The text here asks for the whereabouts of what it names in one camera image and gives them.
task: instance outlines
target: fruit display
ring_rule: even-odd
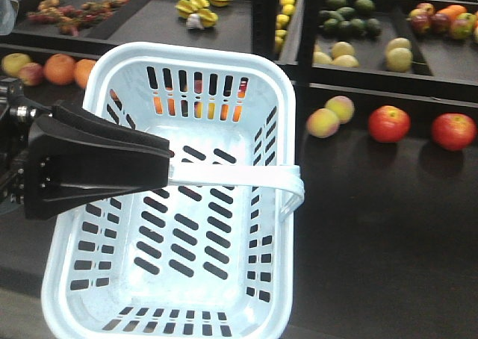
[[[341,125],[347,124],[353,117],[355,106],[346,96],[333,96],[323,108],[312,113],[305,123],[307,132],[320,139],[337,133]]]
[[[276,16],[276,34],[274,37],[274,54],[280,54],[288,35],[288,25],[296,11],[296,0],[279,0],[279,12]]]
[[[433,120],[432,139],[443,149],[459,151],[477,137],[477,124],[463,113],[443,113]]]
[[[212,28],[217,24],[219,16],[209,9],[210,5],[225,7],[230,0],[179,0],[175,8],[182,19],[186,19],[187,29]]]
[[[392,105],[377,108],[368,118],[368,131],[379,143],[397,143],[409,132],[410,125],[410,116]]]
[[[378,37],[382,33],[380,21],[373,18],[372,0],[325,0],[325,8],[318,14],[319,32],[329,37],[347,40],[352,37]]]
[[[19,78],[26,87],[35,87],[48,81],[58,86],[76,83],[85,89],[95,63],[95,60],[77,61],[70,55],[57,53],[41,64],[26,53],[10,53],[1,59],[1,69],[5,75]]]
[[[408,21],[413,32],[418,36],[443,34],[453,40],[471,38],[477,26],[477,15],[469,13],[460,4],[451,4],[436,10],[431,3],[417,4],[409,12]]]
[[[61,0],[42,0],[37,11],[28,12],[34,24],[55,24],[60,34],[78,36],[81,29],[90,28],[110,18],[113,12],[130,0],[88,1],[80,8],[61,5]]]

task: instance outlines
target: green fruit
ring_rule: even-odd
[[[330,18],[336,19],[339,22],[342,22],[345,20],[345,18],[336,10],[331,10],[329,11]]]
[[[353,26],[348,20],[338,23],[337,35],[343,39],[350,38],[353,35]]]
[[[342,15],[345,20],[351,20],[355,16],[356,10],[352,7],[341,7],[337,9],[337,13]]]
[[[326,6],[332,10],[336,10],[340,7],[345,7],[346,5],[347,0],[326,0]]]
[[[352,35],[354,37],[362,37],[365,34],[365,21],[359,18],[350,20],[352,26]]]
[[[326,20],[323,23],[323,32],[328,35],[335,34],[337,32],[338,23],[339,21],[334,18]]]
[[[365,30],[371,37],[378,37],[382,33],[382,25],[378,19],[370,18],[365,21]]]
[[[361,16],[371,16],[375,11],[375,4],[372,0],[356,0],[353,7]]]
[[[319,25],[322,25],[328,19],[330,19],[330,12],[328,10],[321,10],[318,16]]]

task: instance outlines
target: plastic basket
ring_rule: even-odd
[[[278,338],[303,201],[283,71],[255,55],[129,43],[95,65],[84,108],[167,138],[174,156],[167,187],[58,217],[42,289],[52,332]]]

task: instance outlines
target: black surface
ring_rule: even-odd
[[[352,122],[327,139],[299,136],[306,196],[295,215],[290,325],[343,339],[475,338],[478,142],[447,152],[429,125],[447,111],[477,121],[478,107],[312,89],[299,118],[339,94],[356,104]],[[383,104],[412,118],[397,145],[367,133]]]
[[[178,17],[179,0],[151,0],[122,24],[109,40],[120,43],[148,41],[237,52],[251,52],[251,3],[232,0],[227,7],[211,7],[218,16],[213,28],[189,31]]]

